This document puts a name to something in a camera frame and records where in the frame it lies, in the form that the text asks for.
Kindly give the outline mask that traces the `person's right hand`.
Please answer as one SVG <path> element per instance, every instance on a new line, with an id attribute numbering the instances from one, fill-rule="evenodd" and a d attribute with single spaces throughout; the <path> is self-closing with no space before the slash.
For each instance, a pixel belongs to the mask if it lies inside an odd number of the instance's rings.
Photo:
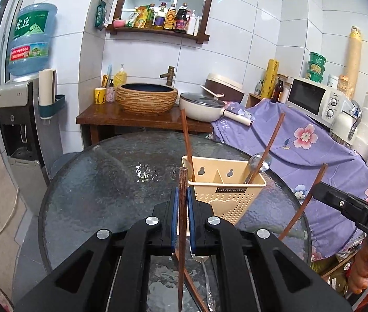
<path id="1" fill-rule="evenodd" d="M 348 287 L 354 294 L 361 294 L 368 287 L 368 237 L 355 256 L 348 278 Z"/>

